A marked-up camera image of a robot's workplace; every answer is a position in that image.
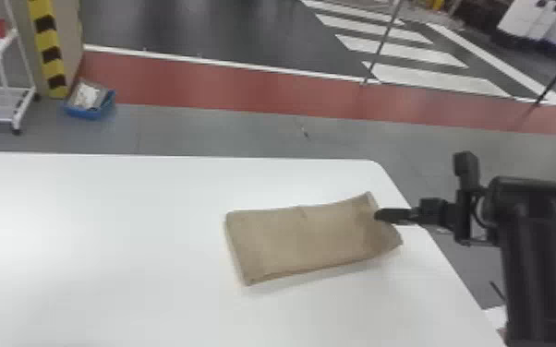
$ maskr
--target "gray floor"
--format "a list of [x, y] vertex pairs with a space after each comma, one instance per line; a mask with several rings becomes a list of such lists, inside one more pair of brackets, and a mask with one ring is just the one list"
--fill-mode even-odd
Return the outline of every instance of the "gray floor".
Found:
[[[459, 150], [480, 157], [483, 182], [495, 174], [556, 179], [556, 136], [137, 105], [88, 122], [63, 115], [51, 101], [30, 108], [25, 129], [14, 137], [0, 126], [0, 150], [371, 159], [413, 205], [420, 197], [453, 197], [451, 155]], [[498, 251], [433, 236], [478, 302], [499, 305], [489, 285], [502, 287]]]

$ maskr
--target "hazard stripe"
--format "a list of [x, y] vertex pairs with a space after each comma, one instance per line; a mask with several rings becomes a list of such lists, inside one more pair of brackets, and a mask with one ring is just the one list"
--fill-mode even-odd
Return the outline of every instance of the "hazard stripe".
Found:
[[68, 85], [52, 0], [29, 0], [28, 4], [49, 95], [57, 99], [65, 98]]

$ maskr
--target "blue bin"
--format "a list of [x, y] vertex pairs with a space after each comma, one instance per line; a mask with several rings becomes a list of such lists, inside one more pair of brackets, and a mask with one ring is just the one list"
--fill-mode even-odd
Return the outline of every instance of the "blue bin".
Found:
[[112, 110], [112, 107], [115, 105], [115, 96], [116, 96], [116, 92], [114, 90], [108, 90], [108, 93], [105, 94], [105, 99], [103, 99], [102, 107], [98, 109], [97, 108], [91, 108], [89, 110], [79, 109], [77, 107], [70, 106], [67, 103], [67, 101], [65, 101], [65, 105], [63, 106], [63, 108], [65, 109], [66, 114], [72, 117], [94, 121], [103, 117], [108, 112], [110, 112], [110, 110]]

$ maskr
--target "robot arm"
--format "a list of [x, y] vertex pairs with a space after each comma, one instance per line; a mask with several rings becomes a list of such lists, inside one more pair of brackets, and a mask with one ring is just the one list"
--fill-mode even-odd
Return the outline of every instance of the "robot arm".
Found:
[[[483, 187], [474, 154], [455, 154], [453, 165], [459, 178], [454, 203], [424, 198], [413, 209], [380, 209], [375, 219], [442, 227], [460, 245], [499, 247], [507, 344], [556, 346], [556, 183], [496, 177]], [[472, 238], [473, 218], [485, 228], [485, 239]]]

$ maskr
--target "cloth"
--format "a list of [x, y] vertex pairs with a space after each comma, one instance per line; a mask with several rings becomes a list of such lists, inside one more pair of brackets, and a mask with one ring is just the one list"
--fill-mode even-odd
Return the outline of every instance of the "cloth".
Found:
[[297, 273], [370, 259], [396, 248], [401, 236], [375, 221], [370, 193], [318, 206], [236, 210], [226, 232], [244, 283], [252, 285]]

